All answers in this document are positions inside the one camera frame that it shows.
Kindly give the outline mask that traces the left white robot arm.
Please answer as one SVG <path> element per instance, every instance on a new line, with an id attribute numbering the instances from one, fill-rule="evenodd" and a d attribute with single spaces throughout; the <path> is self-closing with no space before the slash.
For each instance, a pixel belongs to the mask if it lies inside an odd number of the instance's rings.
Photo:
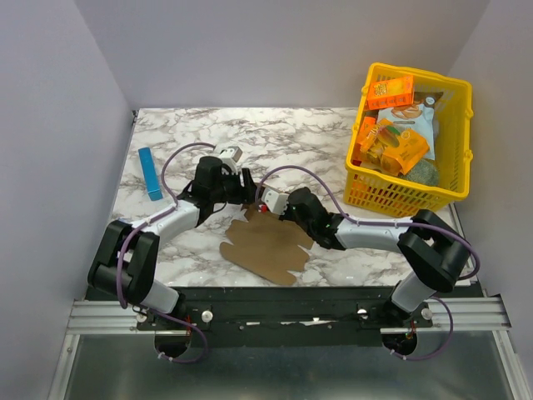
<path id="1" fill-rule="evenodd" d="M 185 317 L 185 298 L 155 279 L 160 246 L 203 224 L 218 203 L 252 204 L 256 190 L 248 168 L 232 172 L 228 161 L 202 157 L 175 203 L 143 220 L 118 219 L 107 225 L 87 275 L 88 285 L 115 296 L 122 305 L 156 310 L 163 327 L 178 328 Z"/>

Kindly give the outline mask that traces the brown cardboard box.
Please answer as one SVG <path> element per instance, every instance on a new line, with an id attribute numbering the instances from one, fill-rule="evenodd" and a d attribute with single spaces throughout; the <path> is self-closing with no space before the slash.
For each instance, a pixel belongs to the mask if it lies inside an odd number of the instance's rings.
<path id="1" fill-rule="evenodd" d="M 253 206 L 245 208 L 242 220 L 231 222 L 226 237 L 219 247 L 224 259 L 284 287 L 296 283 L 314 243 L 296 223 Z"/>

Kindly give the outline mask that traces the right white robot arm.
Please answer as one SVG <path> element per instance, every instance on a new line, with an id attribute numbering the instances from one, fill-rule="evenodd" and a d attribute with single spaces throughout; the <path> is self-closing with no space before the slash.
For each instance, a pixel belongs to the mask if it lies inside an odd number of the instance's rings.
<path id="1" fill-rule="evenodd" d="M 309 188 L 288 195 L 281 219 L 296 223 L 325 249 L 376 249 L 400 253 L 411 273 L 393 288 L 383 316 L 400 327 L 436 293 L 449 293 L 460 280 L 471 252 L 468 242 L 432 211 L 400 219 L 350 219 L 329 212 Z"/>

